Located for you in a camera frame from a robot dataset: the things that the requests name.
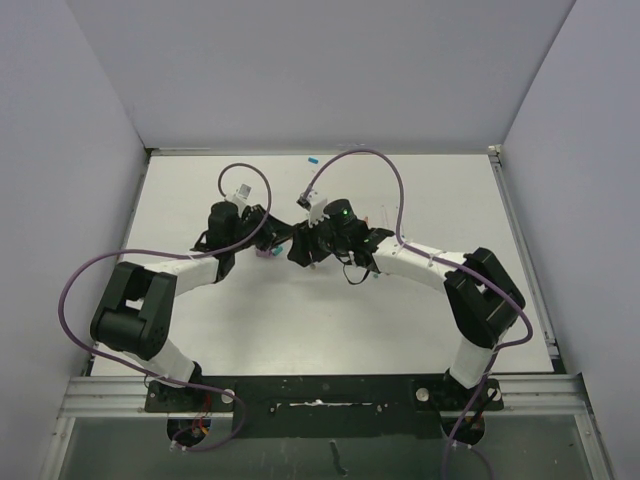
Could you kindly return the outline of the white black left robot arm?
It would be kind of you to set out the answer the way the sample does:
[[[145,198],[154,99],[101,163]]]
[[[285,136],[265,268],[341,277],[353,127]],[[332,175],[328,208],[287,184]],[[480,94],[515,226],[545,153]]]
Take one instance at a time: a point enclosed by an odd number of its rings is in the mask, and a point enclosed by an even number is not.
[[[251,247],[271,250],[294,232],[293,225],[260,205],[214,204],[192,255],[147,266],[128,261],[115,266],[92,319],[91,338],[169,385],[168,399],[177,408],[195,409],[204,395],[201,368],[169,340],[175,298],[224,280],[236,253]]]

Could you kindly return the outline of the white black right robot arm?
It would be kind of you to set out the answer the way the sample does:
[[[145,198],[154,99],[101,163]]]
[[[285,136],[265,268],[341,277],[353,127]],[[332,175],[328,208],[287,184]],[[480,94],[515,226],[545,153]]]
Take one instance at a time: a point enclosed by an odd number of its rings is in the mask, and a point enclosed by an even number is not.
[[[333,202],[314,192],[298,204],[307,219],[295,227],[287,258],[302,267],[329,256],[370,274],[395,275],[444,294],[462,335],[445,384],[448,402],[469,408],[481,396],[480,381],[499,342],[525,306],[511,277],[486,248],[472,253],[448,252],[399,241],[384,228],[371,228],[357,218],[350,202]]]

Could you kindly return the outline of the aluminium right rail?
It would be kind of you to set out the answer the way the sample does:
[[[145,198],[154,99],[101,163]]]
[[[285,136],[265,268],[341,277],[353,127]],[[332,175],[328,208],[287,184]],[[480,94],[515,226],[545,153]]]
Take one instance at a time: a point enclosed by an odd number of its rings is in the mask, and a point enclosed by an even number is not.
[[[531,255],[526,243],[525,236],[523,234],[520,222],[516,215],[516,210],[506,183],[506,177],[503,172],[502,162],[502,145],[495,144],[490,145],[487,148],[487,155],[491,164],[491,168],[494,173],[496,184],[502,199],[502,203],[507,215],[507,219],[512,230],[512,235],[515,240],[516,249],[523,266],[524,274],[526,277],[527,285],[531,292],[531,297],[534,305],[534,309],[538,316],[539,323],[541,325],[542,335],[545,340],[547,351],[553,366],[555,374],[566,374],[566,368],[561,356],[558,341],[555,335],[554,327],[550,320],[548,309],[544,301],[542,291],[538,277],[536,275]]]

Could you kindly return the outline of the aluminium rail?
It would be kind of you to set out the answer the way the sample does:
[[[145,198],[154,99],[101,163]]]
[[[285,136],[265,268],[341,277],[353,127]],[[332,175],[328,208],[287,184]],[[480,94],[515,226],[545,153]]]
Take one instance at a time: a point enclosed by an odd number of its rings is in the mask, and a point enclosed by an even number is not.
[[[554,327],[550,320],[548,309],[544,301],[542,291],[538,277],[536,275],[531,255],[526,243],[525,236],[523,234],[520,222],[516,215],[516,210],[506,183],[506,177],[503,172],[502,162],[502,145],[495,144],[490,145],[487,148],[487,155],[491,164],[491,168],[494,173],[496,184],[502,199],[502,203],[507,215],[507,219],[512,230],[512,235],[515,240],[516,249],[523,266],[524,274],[526,277],[527,285],[531,292],[531,297],[534,305],[534,309],[538,316],[539,323],[541,325],[542,335],[545,340],[547,351],[553,366],[555,374],[566,374],[566,368],[561,356],[558,341],[555,335]]]
[[[610,479],[581,379],[79,377],[45,479]]]

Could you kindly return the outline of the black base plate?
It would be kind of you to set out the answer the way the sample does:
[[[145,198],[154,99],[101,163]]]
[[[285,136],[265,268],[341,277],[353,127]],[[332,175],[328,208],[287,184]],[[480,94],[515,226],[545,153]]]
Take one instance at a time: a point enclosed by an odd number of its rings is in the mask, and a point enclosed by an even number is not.
[[[338,439],[404,435],[478,442],[486,412],[504,408],[500,385],[489,379],[480,391],[444,374],[204,376],[209,391],[148,385],[148,413],[204,414],[203,420],[169,422],[189,445],[204,436],[216,414],[229,414],[241,439]]]

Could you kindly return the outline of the aluminium front rail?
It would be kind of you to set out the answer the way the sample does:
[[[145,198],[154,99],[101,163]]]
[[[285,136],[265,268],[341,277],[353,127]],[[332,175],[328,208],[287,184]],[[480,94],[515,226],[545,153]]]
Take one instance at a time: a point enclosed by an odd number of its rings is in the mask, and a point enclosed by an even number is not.
[[[581,379],[79,377],[45,479],[610,479]]]

